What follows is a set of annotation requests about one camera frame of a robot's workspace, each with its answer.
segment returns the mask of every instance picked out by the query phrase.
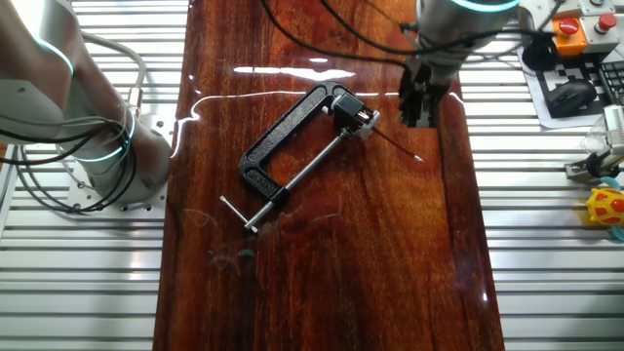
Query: wooden board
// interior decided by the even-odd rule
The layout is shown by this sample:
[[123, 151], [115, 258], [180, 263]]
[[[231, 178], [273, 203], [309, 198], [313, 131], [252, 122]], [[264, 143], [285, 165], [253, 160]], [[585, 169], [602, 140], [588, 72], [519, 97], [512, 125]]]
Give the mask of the wooden board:
[[[372, 39], [410, 48], [364, 2], [331, 3]], [[413, 19], [413, 1], [373, 3]], [[383, 57], [317, 2], [269, 4], [308, 43]], [[458, 87], [440, 129], [407, 129], [401, 75], [399, 66], [298, 47], [258, 0], [190, 3], [155, 350], [503, 349]], [[239, 160], [323, 79], [359, 93], [381, 112], [379, 129], [425, 163], [376, 135], [345, 142], [255, 237], [219, 196], [248, 217], [264, 205], [238, 176]], [[335, 135], [330, 117], [315, 118], [268, 173], [285, 184]]]

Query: red emergency stop button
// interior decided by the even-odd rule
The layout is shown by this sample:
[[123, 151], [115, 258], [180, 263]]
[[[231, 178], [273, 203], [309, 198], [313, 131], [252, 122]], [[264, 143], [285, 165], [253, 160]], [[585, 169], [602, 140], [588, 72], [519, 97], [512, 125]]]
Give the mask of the red emergency stop button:
[[578, 32], [578, 21], [576, 19], [562, 19], [559, 22], [559, 30], [565, 35], [572, 35]]
[[598, 27], [604, 32], [609, 31], [617, 25], [617, 18], [613, 14], [604, 14], [598, 19]]

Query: yellow toy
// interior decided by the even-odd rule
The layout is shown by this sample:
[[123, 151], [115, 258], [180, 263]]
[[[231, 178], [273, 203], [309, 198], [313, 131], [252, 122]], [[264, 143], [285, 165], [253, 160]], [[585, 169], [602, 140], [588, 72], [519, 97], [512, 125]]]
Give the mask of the yellow toy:
[[601, 181], [609, 189], [592, 189], [592, 196], [587, 201], [587, 211], [591, 220], [600, 224], [611, 225], [611, 234], [615, 239], [624, 242], [624, 194], [620, 184], [612, 177], [604, 176]]

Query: yellow object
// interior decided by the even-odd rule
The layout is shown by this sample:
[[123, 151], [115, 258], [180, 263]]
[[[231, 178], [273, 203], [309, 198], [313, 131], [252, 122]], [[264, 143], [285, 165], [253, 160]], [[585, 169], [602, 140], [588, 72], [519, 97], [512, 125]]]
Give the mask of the yellow object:
[[592, 221], [620, 225], [624, 222], [624, 194], [613, 189], [592, 189], [587, 210]]

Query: black cable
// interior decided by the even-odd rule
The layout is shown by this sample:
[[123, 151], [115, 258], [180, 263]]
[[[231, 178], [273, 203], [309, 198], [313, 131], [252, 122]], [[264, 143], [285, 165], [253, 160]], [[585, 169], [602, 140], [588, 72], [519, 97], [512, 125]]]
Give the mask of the black cable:
[[361, 1], [364, 2], [365, 4], [371, 6], [375, 11], [377, 11], [380, 15], [384, 16], [385, 18], [387, 18], [391, 22], [393, 22], [393, 23], [395, 23], [397, 25], [401, 25], [401, 23], [399, 21], [397, 21], [396, 19], [393, 19], [392, 17], [390, 17], [388, 14], [383, 12], [383, 10], [379, 9], [379, 7], [376, 6], [375, 4], [373, 4], [371, 1], [369, 1], [369, 0], [361, 0]]
[[89, 142], [89, 140], [94, 138], [96, 135], [97, 134], [85, 137], [82, 141], [74, 145], [74, 147], [72, 147], [68, 151], [60, 154], [59, 156], [55, 156], [53, 158], [49, 158], [45, 160], [37, 160], [37, 161], [20, 161], [16, 159], [7, 159], [7, 158], [0, 157], [0, 163], [6, 163], [9, 165], [14, 165], [14, 166], [38, 166], [38, 165], [49, 164], [51, 162], [56, 162], [56, 161], [64, 159], [67, 156], [71, 156], [74, 153], [76, 153], [76, 151], [78, 151], [81, 147], [83, 147], [87, 142]]
[[373, 58], [373, 57], [363, 57], [363, 56], [357, 56], [357, 55], [343, 54], [343, 53], [339, 53], [339, 52], [333, 52], [333, 51], [317, 48], [315, 46], [307, 44], [307, 43], [305, 43], [305, 42], [295, 38], [281, 24], [278, 23], [277, 19], [275, 19], [275, 16], [271, 12], [271, 9], [269, 9], [269, 6], [266, 3], [266, 0], [260, 0], [260, 3], [262, 4], [262, 7], [264, 8], [264, 12], [266, 12], [266, 15], [269, 17], [269, 20], [273, 23], [273, 25], [275, 25], [275, 27], [278, 28], [278, 30], [280, 32], [282, 32], [282, 34], [284, 34], [287, 38], [289, 38], [292, 41], [294, 41], [295, 44], [297, 44], [299, 46], [302, 46], [302, 47], [304, 47], [304, 48], [306, 48], [308, 50], [314, 51], [314, 52], [319, 53], [319, 54], [327, 55], [329, 57], [342, 58], [342, 59], [356, 59], [356, 60], [363, 60], [363, 61], [368, 61], [368, 62], [379, 62], [379, 63], [396, 64], [396, 65], [401, 66], [403, 69], [408, 69], [408, 67], [403, 62], [401, 62], [399, 60], [396, 60], [396, 59], [391, 59], [391, 58]]
[[38, 166], [45, 165], [48, 163], [56, 162], [64, 159], [65, 157], [71, 156], [76, 153], [81, 147], [83, 147], [87, 142], [89, 142], [92, 138], [96, 137], [99, 133], [103, 132], [106, 129], [111, 129], [113, 132], [119, 132], [119, 125], [113, 122], [103, 123], [100, 128], [86, 131], [82, 134], [76, 136], [68, 136], [64, 138], [46, 138], [46, 137], [32, 137], [32, 136], [20, 136], [15, 133], [11, 133], [8, 131], [0, 130], [0, 136], [11, 137], [17, 140], [27, 141], [27, 142], [37, 142], [37, 143], [62, 143], [62, 142], [71, 142], [78, 139], [82, 139], [76, 145], [74, 145], [68, 151], [60, 154], [59, 156], [55, 156], [53, 158], [45, 159], [45, 160], [37, 160], [37, 161], [20, 161], [16, 159], [7, 159], [0, 157], [0, 163], [6, 163], [14, 166]]
[[488, 38], [490, 36], [495, 36], [497, 34], [522, 34], [522, 35], [526, 35], [526, 36], [530, 36], [534, 39], [543, 39], [546, 35], [544, 35], [543, 33], [540, 32], [536, 32], [536, 31], [531, 31], [531, 30], [525, 30], [525, 29], [520, 29], [520, 28], [514, 28], [514, 29], [497, 29], [497, 30], [489, 30], [489, 31], [485, 31], [485, 32], [481, 32], [469, 37], [465, 37], [465, 38], [461, 38], [458, 40], [454, 40], [452, 42], [440, 45], [440, 46], [436, 46], [433, 48], [427, 48], [427, 49], [420, 49], [420, 50], [400, 50], [400, 49], [395, 49], [395, 48], [390, 48], [384, 45], [381, 45], [373, 40], [371, 40], [369, 37], [365, 36], [364, 34], [360, 33], [359, 31], [357, 31], [355, 28], [353, 28], [349, 23], [347, 23], [333, 8], [332, 6], [330, 6], [330, 4], [328, 4], [327, 0], [320, 0], [321, 4], [323, 4], [323, 6], [328, 10], [328, 12], [330, 13], [330, 15], [332, 15], [346, 30], [348, 30], [349, 32], [351, 32], [351, 34], [355, 35], [356, 37], [358, 37], [358, 39], [364, 41], [365, 43], [373, 46], [374, 48], [377, 48], [383, 52], [389, 53], [389, 54], [396, 54], [396, 55], [408, 55], [408, 56], [417, 56], [417, 55], [425, 55], [425, 54], [433, 54], [433, 53], [437, 53], [439, 51], [442, 50], [446, 50], [446, 49], [451, 49], [454, 47], [458, 47], [458, 46], [464, 46], [466, 44], [470, 44], [476, 40], [479, 39], [485, 39]]
[[[546, 27], [546, 25], [547, 25], [548, 23], [550, 23], [550, 22], [553, 20], [553, 18], [557, 15], [557, 11], [561, 8], [561, 6], [563, 5], [564, 1], [565, 1], [565, 0], [557, 0], [557, 3], [555, 4], [555, 7], [553, 8], [553, 10], [552, 10], [552, 11], [550, 12], [550, 14], [548, 15], [548, 18], [546, 18], [546, 20], [545, 20], [545, 21], [543, 21], [543, 22], [539, 25], [539, 28], [537, 28], [537, 32], [540, 32], [540, 33], [541, 33], [541, 32], [543, 32], [543, 31], [544, 31], [544, 27]], [[511, 49], [509, 49], [509, 50], [507, 50], [507, 51], [505, 51], [505, 52], [502, 52], [502, 53], [500, 53], [500, 54], [497, 54], [497, 55], [491, 56], [491, 57], [486, 57], [486, 56], [482, 55], [482, 57], [483, 57], [484, 59], [479, 60], [479, 61], [476, 61], [476, 62], [474, 62], [474, 63], [488, 62], [488, 61], [493, 60], [493, 59], [499, 59], [499, 58], [502, 58], [502, 57], [504, 57], [504, 56], [506, 56], [506, 55], [513, 54], [515, 51], [517, 51], [518, 49], [520, 49], [520, 48], [522, 47], [522, 45], [523, 45], [523, 43], [521, 42], [520, 44], [518, 44], [518, 45], [514, 46], [514, 47], [513, 47], [513, 48], [511, 48]]]
[[[126, 140], [128, 140], [128, 135], [124, 133], [125, 139], [122, 140], [121, 145], [122, 148], [126, 147]], [[26, 166], [26, 171], [28, 172], [28, 174], [30, 175], [33, 183], [35, 184], [35, 186], [37, 187], [37, 189], [39, 191], [41, 191], [44, 195], [46, 195], [50, 200], [54, 201], [55, 203], [59, 204], [60, 207], [55, 207], [52, 206], [48, 203], [46, 203], [43, 199], [39, 198], [34, 191], [30, 188], [30, 186], [28, 186], [25, 177], [23, 176], [23, 173], [21, 172], [21, 170], [18, 168], [18, 176], [19, 179], [21, 180], [21, 183], [23, 184], [24, 188], [26, 189], [26, 191], [42, 206], [53, 210], [53, 211], [61, 211], [61, 212], [66, 212], [66, 213], [73, 213], [73, 214], [84, 214], [84, 213], [89, 213], [89, 212], [95, 212], [95, 211], [101, 211], [103, 209], [105, 209], [106, 207], [109, 207], [110, 205], [112, 205], [113, 203], [115, 203], [117, 200], [119, 200], [119, 198], [128, 190], [128, 188], [132, 185], [135, 176], [137, 174], [137, 157], [135, 154], [135, 150], [132, 148], [132, 146], [127, 146], [130, 147], [130, 157], [128, 157], [127, 161], [124, 163], [122, 170], [120, 172], [119, 177], [117, 178], [117, 181], [115, 182], [115, 185], [112, 187], [112, 189], [105, 195], [103, 196], [99, 201], [97, 201], [96, 203], [90, 205], [89, 207], [85, 208], [85, 209], [76, 209], [73, 208], [67, 204], [62, 203], [61, 201], [59, 201], [58, 199], [56, 199], [54, 196], [52, 196], [50, 193], [48, 193], [42, 186], [41, 184], [37, 181], [36, 177], [34, 176], [32, 170], [30, 169], [29, 166]], [[25, 153], [23, 152], [23, 148], [22, 150], [22, 157], [25, 159]], [[119, 189], [119, 187], [121, 186], [121, 183], [123, 182], [123, 179], [126, 175], [126, 170], [128, 168], [129, 163], [133, 162], [133, 171], [128, 179], [128, 182], [126, 183], [126, 185], [124, 186], [124, 188], [119, 191], [117, 193], [116, 196], [113, 197], [113, 194]]]
[[[26, 153], [24, 151], [23, 146], [21, 146], [19, 148], [19, 150], [21, 151], [22, 159], [27, 160]], [[121, 183], [123, 181], [123, 178], [124, 178], [124, 176], [126, 174], [126, 169], [127, 168], [128, 168], [128, 163], [126, 162], [126, 163], [124, 163], [123, 168], [122, 168], [121, 173], [120, 173], [120, 176], [117, 178], [117, 181], [115, 182], [115, 185], [113, 186], [113, 188], [104, 197], [102, 197], [99, 201], [97, 201], [96, 203], [90, 205], [89, 207], [87, 207], [85, 209], [76, 209], [76, 208], [74, 208], [72, 206], [64, 204], [63, 202], [59, 201], [57, 198], [52, 196], [50, 193], [48, 193], [46, 191], [46, 189], [43, 188], [43, 186], [41, 186], [41, 184], [39, 183], [39, 181], [35, 177], [34, 173], [30, 169], [30, 166], [26, 166], [26, 172], [30, 175], [30, 178], [32, 179], [32, 182], [35, 184], [37, 189], [39, 191], [41, 191], [44, 195], [46, 195], [50, 200], [52, 200], [53, 202], [59, 204], [60, 208], [59, 207], [54, 207], [54, 206], [49, 206], [47, 203], [43, 202], [43, 200], [41, 200], [36, 195], [34, 195], [34, 192], [31, 193], [30, 191], [28, 191], [29, 190], [28, 189], [29, 186], [22, 179], [23, 175], [21, 175], [21, 177], [19, 179], [21, 180], [22, 184], [24, 184], [24, 188], [26, 188], [26, 191], [28, 191], [28, 193], [30, 193], [30, 195], [33, 196], [35, 198], [35, 200], [38, 200], [38, 202], [40, 204], [48, 207], [49, 209], [55, 210], [55, 211], [63, 211], [63, 212], [67, 212], [67, 213], [87, 213], [87, 212], [99, 211], [100, 209], [104, 208], [101, 204], [103, 204], [106, 200], [110, 199], [113, 196], [113, 194], [117, 191], [117, 189], [119, 189], [119, 187], [121, 186]]]
[[0, 136], [12, 137], [14, 139], [27, 141], [27, 142], [53, 143], [53, 144], [56, 144], [56, 143], [64, 143], [64, 142], [76, 141], [76, 140], [81, 139], [83, 137], [89, 137], [92, 134], [99, 134], [99, 133], [103, 132], [105, 129], [110, 129], [111, 126], [119, 127], [119, 124], [116, 123], [116, 122], [105, 122], [105, 123], [102, 123], [100, 125], [100, 127], [97, 128], [97, 129], [92, 129], [92, 130], [86, 131], [84, 133], [81, 133], [79, 135], [62, 137], [62, 138], [21, 136], [21, 135], [18, 135], [18, 134], [15, 134], [15, 133], [11, 133], [11, 132], [8, 132], [8, 131], [4, 131], [4, 130], [0, 130]]

